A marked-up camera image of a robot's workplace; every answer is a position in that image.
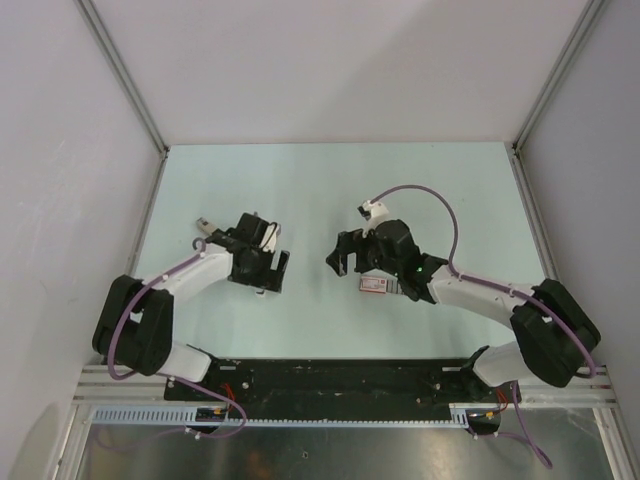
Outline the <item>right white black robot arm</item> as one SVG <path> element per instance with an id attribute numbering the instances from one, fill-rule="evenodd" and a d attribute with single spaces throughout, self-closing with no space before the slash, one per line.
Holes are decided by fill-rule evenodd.
<path id="1" fill-rule="evenodd" d="M 338 234 L 326 263 L 339 276 L 355 270 L 385 272 L 414 302 L 458 307 L 512 330 L 513 342 L 483 347 L 467 361 L 463 393 L 484 401 L 497 386 L 536 377 L 562 388 L 588 367 L 597 370 L 592 352 L 601 335 L 566 287 L 545 279 L 533 286 L 503 285 L 455 271 L 450 261 L 420 251 L 401 220 L 384 221 L 372 230 Z"/>

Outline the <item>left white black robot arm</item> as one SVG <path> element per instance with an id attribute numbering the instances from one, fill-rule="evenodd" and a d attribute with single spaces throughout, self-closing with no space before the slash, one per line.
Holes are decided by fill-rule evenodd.
<path id="1" fill-rule="evenodd" d="M 220 282 L 279 293 L 290 253 L 276 251 L 281 225 L 255 214 L 242 214 L 226 230 L 204 218 L 196 226 L 201 235 L 191 256 L 155 277 L 121 275 L 112 282 L 92 348 L 106 358 L 115 380 L 136 374 L 181 378 L 207 400 L 219 392 L 221 376 L 210 368 L 210 354 L 173 338 L 175 307 Z"/>

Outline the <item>beige black stapler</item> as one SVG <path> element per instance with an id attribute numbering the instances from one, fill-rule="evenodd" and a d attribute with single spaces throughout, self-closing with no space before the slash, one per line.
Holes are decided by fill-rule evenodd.
<path id="1" fill-rule="evenodd" d="M 205 238 L 212 236 L 218 230 L 216 225 L 204 217 L 200 217 L 196 220 L 196 227 Z"/>

